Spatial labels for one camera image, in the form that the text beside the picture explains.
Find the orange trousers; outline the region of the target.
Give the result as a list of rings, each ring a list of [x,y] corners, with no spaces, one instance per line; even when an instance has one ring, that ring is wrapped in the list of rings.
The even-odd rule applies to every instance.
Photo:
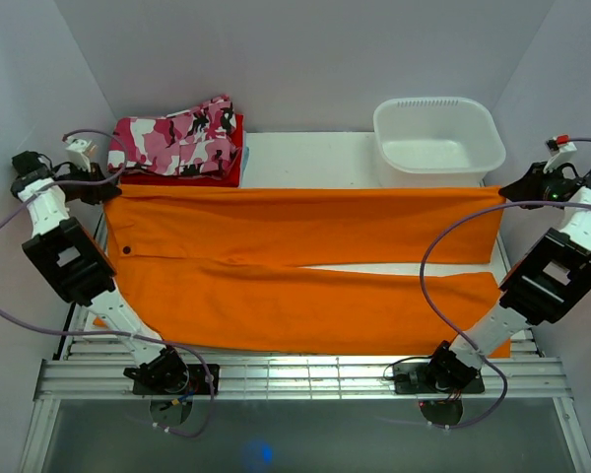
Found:
[[[494,187],[127,184],[104,207],[107,253],[125,300],[168,341],[295,354],[427,355],[493,307],[493,275],[420,280],[361,273],[358,266],[488,264],[501,201]]]

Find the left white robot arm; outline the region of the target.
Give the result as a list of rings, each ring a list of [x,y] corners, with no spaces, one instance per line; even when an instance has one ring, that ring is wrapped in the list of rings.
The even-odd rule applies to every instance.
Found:
[[[105,203],[121,194],[119,187],[106,182],[96,164],[71,164],[57,176],[58,168],[33,151],[16,155],[12,166],[17,177],[11,193],[27,204],[33,223],[33,235],[23,244],[33,266],[63,301],[87,308],[108,329],[127,334],[121,341],[135,366],[123,372],[126,377],[156,394],[186,390],[187,366],[122,297],[111,262],[66,206],[75,199]]]

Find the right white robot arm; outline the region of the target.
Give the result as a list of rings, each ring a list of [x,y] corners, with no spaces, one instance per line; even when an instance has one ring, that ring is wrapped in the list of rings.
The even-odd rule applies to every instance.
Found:
[[[564,165],[534,163],[499,193],[524,209],[568,205],[558,228],[548,229],[508,272],[495,306],[453,342],[442,342],[425,367],[437,391],[462,390],[485,358],[521,330],[562,319],[591,290],[591,169],[567,178]]]

